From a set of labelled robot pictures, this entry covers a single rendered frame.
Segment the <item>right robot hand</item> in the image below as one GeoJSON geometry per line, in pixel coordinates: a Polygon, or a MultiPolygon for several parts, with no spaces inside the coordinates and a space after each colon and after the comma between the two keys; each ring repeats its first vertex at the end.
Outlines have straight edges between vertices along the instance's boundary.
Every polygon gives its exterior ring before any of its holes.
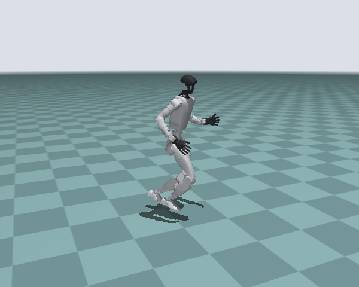
{"type": "MultiPolygon", "coordinates": [[[[190,144],[190,142],[187,142],[187,141],[182,141],[182,140],[179,140],[175,135],[173,135],[176,139],[172,142],[173,144],[175,144],[176,145],[176,147],[177,147],[177,149],[178,150],[180,150],[184,155],[186,155],[185,153],[187,153],[188,154],[188,152],[187,151],[189,151],[190,152],[190,150],[188,150],[187,148],[190,148],[189,146],[187,146],[185,143],[188,143],[188,144],[190,144]],[[184,143],[185,142],[185,143],[184,143]],[[187,148],[186,148],[186,147],[187,148]],[[184,150],[184,149],[186,149],[186,150],[184,150]],[[184,152],[185,153],[184,153],[184,152]]],[[[190,148],[191,149],[191,148],[190,148]]]]}

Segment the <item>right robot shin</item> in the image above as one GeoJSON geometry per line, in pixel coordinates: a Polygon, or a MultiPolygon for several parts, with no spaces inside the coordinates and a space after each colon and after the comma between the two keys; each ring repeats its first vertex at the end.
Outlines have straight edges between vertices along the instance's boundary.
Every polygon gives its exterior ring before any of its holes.
{"type": "MultiPolygon", "coordinates": [[[[167,198],[169,200],[168,202],[174,200],[175,198],[183,195],[185,192],[187,192],[189,189],[191,189],[193,186],[191,186],[193,180],[191,177],[186,176],[175,188],[172,194],[167,198]],[[171,199],[171,200],[170,200],[171,199]]],[[[166,200],[166,201],[167,201],[166,200]]]]}

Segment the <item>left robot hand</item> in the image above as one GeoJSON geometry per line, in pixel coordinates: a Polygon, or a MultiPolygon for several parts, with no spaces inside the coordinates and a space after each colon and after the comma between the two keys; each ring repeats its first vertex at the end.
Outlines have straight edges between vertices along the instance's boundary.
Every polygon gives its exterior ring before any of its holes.
{"type": "Polygon", "coordinates": [[[206,119],[206,121],[205,121],[205,124],[203,124],[203,125],[208,125],[208,124],[210,124],[210,125],[212,125],[212,126],[218,126],[218,124],[215,124],[215,123],[219,123],[219,120],[220,119],[217,119],[217,118],[219,118],[219,116],[218,117],[214,117],[216,114],[214,114],[212,117],[210,117],[210,118],[203,118],[203,119],[206,119]],[[217,119],[217,120],[216,120],[217,119]],[[216,121],[218,121],[218,122],[216,122],[216,121]]]}

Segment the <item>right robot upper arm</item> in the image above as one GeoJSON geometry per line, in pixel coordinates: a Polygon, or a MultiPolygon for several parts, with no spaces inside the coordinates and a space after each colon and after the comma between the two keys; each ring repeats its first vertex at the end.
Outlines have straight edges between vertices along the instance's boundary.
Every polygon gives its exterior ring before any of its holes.
{"type": "MultiPolygon", "coordinates": [[[[171,100],[169,105],[157,116],[157,118],[162,117],[165,122],[165,117],[171,115],[171,113],[173,113],[175,110],[178,110],[182,104],[183,104],[183,102],[181,99],[171,100]]],[[[157,118],[156,118],[156,120],[157,120],[157,118]]]]}

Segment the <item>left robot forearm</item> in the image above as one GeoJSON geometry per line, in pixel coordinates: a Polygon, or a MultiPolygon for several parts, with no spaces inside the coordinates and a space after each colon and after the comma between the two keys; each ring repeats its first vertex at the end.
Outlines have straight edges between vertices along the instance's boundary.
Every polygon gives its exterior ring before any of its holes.
{"type": "Polygon", "coordinates": [[[198,118],[198,117],[194,116],[193,114],[192,114],[192,117],[190,119],[191,123],[196,123],[196,124],[199,124],[199,125],[205,124],[205,121],[206,121],[206,119],[198,118]]]}

